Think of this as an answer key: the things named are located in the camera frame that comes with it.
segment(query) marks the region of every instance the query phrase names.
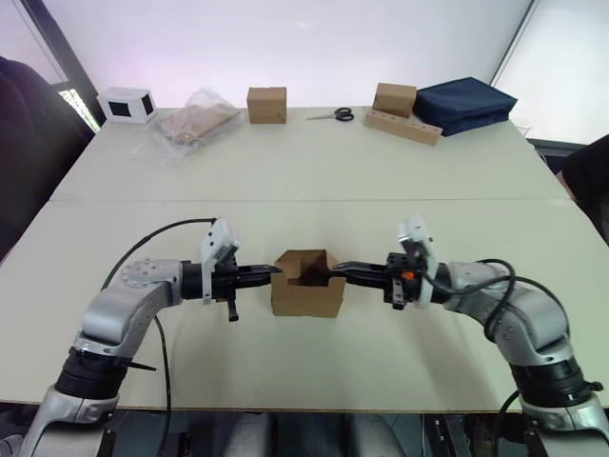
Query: navy blue bag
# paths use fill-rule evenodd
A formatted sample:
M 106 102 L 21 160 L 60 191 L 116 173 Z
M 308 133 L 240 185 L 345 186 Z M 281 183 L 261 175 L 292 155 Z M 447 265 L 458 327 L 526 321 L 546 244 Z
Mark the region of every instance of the navy blue bag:
M 417 91 L 414 113 L 442 128 L 442 136 L 506 121 L 516 98 L 475 78 L 463 78 Z

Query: open cardboard box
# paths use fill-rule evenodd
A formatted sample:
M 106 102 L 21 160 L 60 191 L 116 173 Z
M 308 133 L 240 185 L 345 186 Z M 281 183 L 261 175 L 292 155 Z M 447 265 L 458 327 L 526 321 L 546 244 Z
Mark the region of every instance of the open cardboard box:
M 276 316 L 336 317 L 343 302 L 344 278 L 330 278 L 337 264 L 323 249 L 287 250 L 271 274 L 273 314 Z

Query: white box with black screen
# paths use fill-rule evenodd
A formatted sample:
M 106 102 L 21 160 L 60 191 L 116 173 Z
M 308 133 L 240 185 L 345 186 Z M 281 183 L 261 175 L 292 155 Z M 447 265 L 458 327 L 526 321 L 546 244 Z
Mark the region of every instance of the white box with black screen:
M 106 118 L 111 122 L 145 124 L 156 106 L 148 89 L 110 88 L 97 96 Z

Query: robotic arm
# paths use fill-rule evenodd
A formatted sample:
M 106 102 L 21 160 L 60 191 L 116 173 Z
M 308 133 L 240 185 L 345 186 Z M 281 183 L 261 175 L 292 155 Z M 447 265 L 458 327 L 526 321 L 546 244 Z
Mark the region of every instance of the robotic arm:
M 492 265 L 438 263 L 421 218 L 404 225 L 399 240 L 404 253 L 390 253 L 385 265 L 348 262 L 331 274 L 382 289 L 395 309 L 438 303 L 476 319 L 510 364 L 534 455 L 609 455 L 609 423 L 574 358 L 561 306 Z M 18 455 L 110 455 L 112 436 L 103 425 L 118 404 L 127 369 L 154 369 L 133 357 L 156 313 L 182 300 L 216 299 L 227 301 L 229 320 L 236 321 L 236 289 L 268 284 L 278 271 L 238 267 L 239 246 L 217 221 L 203 242 L 202 264 L 146 260 L 124 268 L 90 304 Z

